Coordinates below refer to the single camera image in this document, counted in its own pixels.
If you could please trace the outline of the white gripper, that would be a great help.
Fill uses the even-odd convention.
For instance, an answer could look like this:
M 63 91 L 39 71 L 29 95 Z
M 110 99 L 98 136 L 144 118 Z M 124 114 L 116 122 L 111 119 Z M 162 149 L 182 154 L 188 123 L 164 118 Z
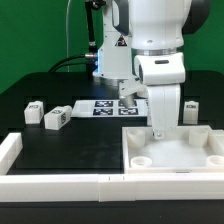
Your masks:
M 185 82 L 183 54 L 137 55 L 134 70 L 140 79 L 121 81 L 119 99 L 129 108 L 134 106 L 134 95 L 146 98 L 147 94 L 153 136 L 164 138 L 164 132 L 175 129 L 178 124 L 180 84 Z

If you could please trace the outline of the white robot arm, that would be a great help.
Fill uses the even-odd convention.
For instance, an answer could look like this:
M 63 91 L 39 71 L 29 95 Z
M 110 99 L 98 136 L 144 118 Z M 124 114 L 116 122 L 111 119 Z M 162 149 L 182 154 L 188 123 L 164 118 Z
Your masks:
M 178 125 L 186 72 L 183 36 L 201 28 L 210 0 L 84 0 L 93 79 L 115 85 L 127 108 L 148 101 L 147 124 L 162 139 Z

